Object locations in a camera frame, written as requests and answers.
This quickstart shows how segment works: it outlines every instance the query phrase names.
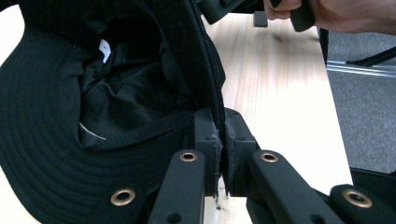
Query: metal eyelet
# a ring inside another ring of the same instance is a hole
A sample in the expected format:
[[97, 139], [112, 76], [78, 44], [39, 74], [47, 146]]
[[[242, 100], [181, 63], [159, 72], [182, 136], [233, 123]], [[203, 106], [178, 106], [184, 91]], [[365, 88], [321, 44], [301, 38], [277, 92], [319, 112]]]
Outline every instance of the metal eyelet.
[[276, 155], [274, 155], [272, 153], [264, 152], [264, 153], [262, 153], [262, 160], [268, 161], [268, 162], [277, 162], [278, 158]]
[[182, 161], [195, 161], [197, 158], [197, 154], [192, 152], [186, 152], [180, 155]]
[[131, 203], [136, 196], [133, 189], [125, 188], [116, 190], [111, 196], [111, 203], [115, 206], [124, 206]]
[[346, 189], [343, 192], [344, 198], [355, 206], [361, 208], [370, 208], [373, 206], [373, 202], [364, 194], [354, 190]]

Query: wooden surface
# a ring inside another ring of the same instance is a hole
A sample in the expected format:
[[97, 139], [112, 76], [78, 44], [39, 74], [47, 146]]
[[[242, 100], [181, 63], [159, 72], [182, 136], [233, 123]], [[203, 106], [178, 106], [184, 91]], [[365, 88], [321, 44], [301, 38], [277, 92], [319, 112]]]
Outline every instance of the wooden surface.
[[[316, 29], [296, 34], [289, 21], [252, 24], [250, 15], [230, 14], [206, 26], [227, 76], [226, 106], [243, 115], [262, 148], [282, 153], [311, 187], [329, 193], [351, 183]], [[18, 7], [0, 13], [0, 64], [22, 29]], [[1, 170], [0, 198], [0, 223], [36, 222]], [[219, 206], [205, 198], [205, 223], [250, 222], [244, 199], [221, 194]]]

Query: screw hole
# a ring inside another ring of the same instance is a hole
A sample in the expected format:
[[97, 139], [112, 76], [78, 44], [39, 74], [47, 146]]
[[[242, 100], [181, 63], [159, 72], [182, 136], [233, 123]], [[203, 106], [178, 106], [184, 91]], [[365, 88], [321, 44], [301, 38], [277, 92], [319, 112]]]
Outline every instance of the screw hole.
[[323, 219], [323, 217], [319, 216], [319, 215], [311, 215], [309, 216], [309, 219], [312, 221], [312, 223], [315, 224], [325, 224], [326, 221]]
[[268, 161], [268, 162], [276, 162], [277, 161], [277, 156], [272, 154], [272, 153], [262, 153], [262, 160]]
[[166, 217], [167, 223], [176, 224], [181, 221], [181, 215], [179, 213], [171, 213]]
[[351, 194], [349, 195], [349, 197], [350, 197], [351, 199], [355, 200], [356, 202], [360, 202], [360, 203], [363, 203], [363, 202], [364, 202], [364, 199], [363, 199], [360, 195], [358, 195], [358, 194], [351, 193]]
[[197, 155], [192, 152], [186, 152], [180, 155], [180, 159], [183, 161], [195, 161], [197, 159]]
[[117, 199], [120, 200], [120, 201], [124, 201], [124, 200], [126, 200], [127, 198], [129, 198], [130, 196], [131, 196], [130, 193], [123, 192], [123, 193], [117, 195]]

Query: floor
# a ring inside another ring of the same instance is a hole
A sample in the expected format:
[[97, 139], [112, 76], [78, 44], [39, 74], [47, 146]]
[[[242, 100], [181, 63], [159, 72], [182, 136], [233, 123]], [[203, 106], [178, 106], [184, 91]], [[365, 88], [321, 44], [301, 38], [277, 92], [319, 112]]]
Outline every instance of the floor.
[[[330, 32], [329, 61], [355, 61], [396, 47], [396, 36]], [[383, 63], [396, 74], [396, 59]], [[396, 169], [396, 76], [328, 71], [349, 165]]]

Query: black fabric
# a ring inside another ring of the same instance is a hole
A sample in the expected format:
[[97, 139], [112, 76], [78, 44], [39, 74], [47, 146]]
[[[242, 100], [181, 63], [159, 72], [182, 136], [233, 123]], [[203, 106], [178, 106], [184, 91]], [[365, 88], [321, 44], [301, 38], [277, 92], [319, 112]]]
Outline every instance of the black fabric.
[[17, 0], [0, 0], [0, 12], [8, 7], [11, 7], [11, 6], [14, 6], [17, 4], [18, 4]]
[[20, 7], [21, 43], [0, 67], [0, 163], [39, 221], [87, 222], [125, 186], [152, 198], [171, 156], [193, 147], [198, 109], [223, 132], [224, 74], [195, 1]]

